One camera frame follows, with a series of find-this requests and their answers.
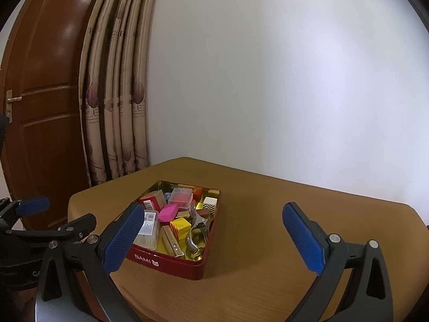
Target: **yellow block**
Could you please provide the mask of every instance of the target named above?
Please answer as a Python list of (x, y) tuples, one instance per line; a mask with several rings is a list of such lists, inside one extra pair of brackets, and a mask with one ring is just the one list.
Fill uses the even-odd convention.
[(185, 218), (178, 218), (170, 222), (171, 230), (178, 240), (183, 240), (190, 230), (190, 223)]

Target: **red tin box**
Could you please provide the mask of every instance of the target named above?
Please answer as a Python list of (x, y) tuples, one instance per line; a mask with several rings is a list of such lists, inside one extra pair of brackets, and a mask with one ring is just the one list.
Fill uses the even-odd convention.
[(179, 259), (179, 258), (170, 256), (167, 253), (167, 249), (164, 245), (162, 236), (160, 234), (158, 236), (158, 246), (155, 250), (147, 249), (133, 243), (131, 245), (130, 250), (128, 251), (127, 258), (158, 271), (162, 271), (162, 272), (169, 273), (174, 276), (183, 277), (186, 279), (197, 280), (202, 278), (204, 274), (204, 268), (205, 268), (207, 257), (209, 255), (210, 247), (213, 241), (213, 235), (215, 232), (217, 219), (219, 218), (221, 193), (217, 189), (183, 185), (183, 184), (172, 183), (169, 181), (158, 181), (157, 183), (152, 185), (148, 190), (146, 190), (138, 198), (138, 200), (146, 193), (156, 191), (156, 190), (162, 190), (163, 192), (171, 192), (174, 188), (177, 188), (177, 187), (195, 188), (195, 190), (197, 190), (195, 194), (197, 194), (198, 196), (200, 196), (201, 189), (202, 189), (202, 195), (199, 197), (200, 200), (196, 200), (197, 208), (199, 207), (199, 205), (202, 203), (202, 201), (207, 195), (210, 195), (210, 197), (213, 197), (212, 195), (213, 192), (217, 193), (217, 195), (215, 196), (215, 198), (217, 198), (216, 211), (214, 213), (214, 219), (210, 227), (209, 239), (207, 240), (207, 244), (205, 245), (205, 249), (200, 260), (193, 261), (188, 259)]

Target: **metal bolt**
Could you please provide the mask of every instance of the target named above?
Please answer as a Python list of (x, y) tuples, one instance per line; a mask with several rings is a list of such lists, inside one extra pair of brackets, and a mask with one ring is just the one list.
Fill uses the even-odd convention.
[(334, 242), (334, 243), (338, 243), (341, 241), (341, 237), (338, 236), (336, 233), (330, 234), (329, 239), (331, 240), (331, 242)]
[(97, 235), (88, 236), (88, 238), (86, 239), (86, 242), (88, 242), (90, 245), (94, 244), (97, 241), (98, 241)]
[(377, 242), (377, 241), (375, 241), (375, 240), (371, 240), (371, 241), (369, 242), (369, 245), (370, 245), (372, 248), (378, 248), (378, 242)]
[(56, 246), (58, 246), (58, 242), (57, 242), (57, 241), (55, 241), (55, 240), (53, 240), (53, 241), (49, 242), (49, 244), (48, 244), (48, 247), (49, 247), (50, 249), (54, 249)]

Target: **curtain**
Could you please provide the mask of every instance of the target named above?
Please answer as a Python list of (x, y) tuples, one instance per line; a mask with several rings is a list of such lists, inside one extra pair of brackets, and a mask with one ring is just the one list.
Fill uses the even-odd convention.
[(145, 93), (154, 0), (96, 0), (79, 69), (90, 185), (147, 167)]

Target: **barcode label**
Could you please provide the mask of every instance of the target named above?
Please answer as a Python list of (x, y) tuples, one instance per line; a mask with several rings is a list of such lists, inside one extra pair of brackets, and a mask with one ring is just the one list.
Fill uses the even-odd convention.
[(145, 222), (143, 223), (143, 226), (139, 231), (139, 235), (152, 235), (152, 232), (154, 230), (155, 217), (156, 213), (145, 212)]
[(155, 221), (156, 213), (145, 213), (145, 221)]
[(143, 205), (144, 205), (144, 207), (145, 207), (147, 210), (151, 210), (151, 211), (153, 211), (153, 210), (154, 210), (154, 205), (153, 205), (153, 203), (152, 203), (152, 201), (151, 201), (151, 200), (145, 200), (145, 201), (143, 201)]

